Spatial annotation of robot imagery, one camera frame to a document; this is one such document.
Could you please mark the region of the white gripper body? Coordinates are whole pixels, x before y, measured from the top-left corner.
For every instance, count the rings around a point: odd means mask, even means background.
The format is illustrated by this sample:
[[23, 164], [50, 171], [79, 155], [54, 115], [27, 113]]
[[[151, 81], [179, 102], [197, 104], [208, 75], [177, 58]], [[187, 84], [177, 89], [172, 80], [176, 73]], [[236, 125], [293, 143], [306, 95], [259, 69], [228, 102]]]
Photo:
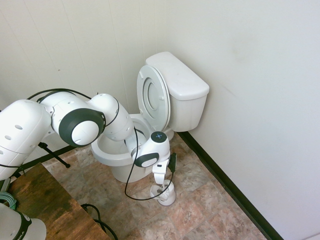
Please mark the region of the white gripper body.
[[152, 172], [154, 174], [154, 179], [158, 185], [162, 185], [164, 183], [165, 175], [167, 172], [167, 166], [168, 166], [167, 161], [160, 161], [160, 162], [155, 163], [152, 166]]

